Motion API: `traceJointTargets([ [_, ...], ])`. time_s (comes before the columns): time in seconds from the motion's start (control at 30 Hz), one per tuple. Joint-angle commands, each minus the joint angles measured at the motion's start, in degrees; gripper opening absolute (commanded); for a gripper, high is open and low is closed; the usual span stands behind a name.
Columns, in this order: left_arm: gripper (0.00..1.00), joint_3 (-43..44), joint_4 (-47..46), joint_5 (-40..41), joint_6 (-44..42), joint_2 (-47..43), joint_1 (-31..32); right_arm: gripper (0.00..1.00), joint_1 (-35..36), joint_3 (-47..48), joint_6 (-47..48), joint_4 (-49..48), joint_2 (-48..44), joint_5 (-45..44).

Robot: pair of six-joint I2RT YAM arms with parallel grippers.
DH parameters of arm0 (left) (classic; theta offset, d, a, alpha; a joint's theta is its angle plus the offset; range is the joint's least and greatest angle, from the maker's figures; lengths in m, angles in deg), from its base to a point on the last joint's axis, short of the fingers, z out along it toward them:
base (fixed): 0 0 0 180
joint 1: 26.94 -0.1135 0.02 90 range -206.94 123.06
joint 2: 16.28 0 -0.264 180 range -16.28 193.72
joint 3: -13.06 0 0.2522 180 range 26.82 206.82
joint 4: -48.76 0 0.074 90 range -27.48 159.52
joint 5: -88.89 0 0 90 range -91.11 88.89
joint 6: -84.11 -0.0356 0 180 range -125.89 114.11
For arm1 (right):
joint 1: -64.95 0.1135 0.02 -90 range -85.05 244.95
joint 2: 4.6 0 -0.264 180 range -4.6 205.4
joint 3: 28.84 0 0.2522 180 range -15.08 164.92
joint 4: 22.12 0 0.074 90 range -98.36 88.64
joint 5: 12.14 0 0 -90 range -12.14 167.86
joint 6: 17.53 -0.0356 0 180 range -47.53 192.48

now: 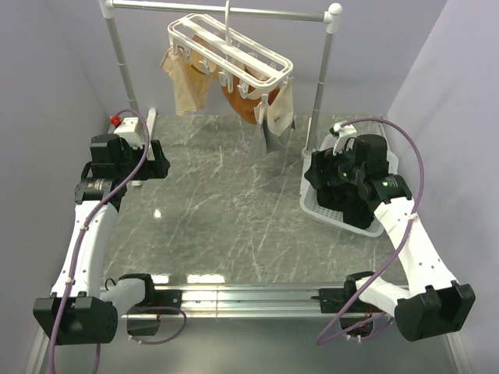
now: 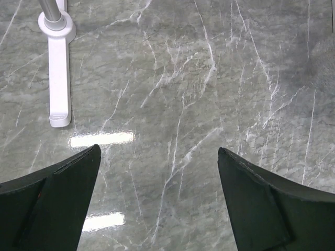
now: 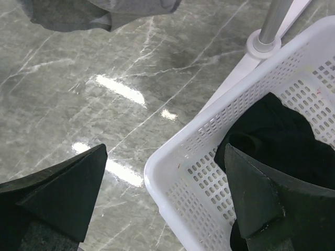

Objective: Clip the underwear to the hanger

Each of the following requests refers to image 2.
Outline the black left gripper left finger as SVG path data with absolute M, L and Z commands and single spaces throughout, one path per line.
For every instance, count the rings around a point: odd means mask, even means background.
M 1 183 L 1 250 L 77 250 L 100 163 L 95 144 Z

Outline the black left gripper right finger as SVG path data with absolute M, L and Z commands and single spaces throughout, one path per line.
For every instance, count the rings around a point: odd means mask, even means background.
M 218 169 L 238 250 L 334 250 L 334 194 L 222 147 Z

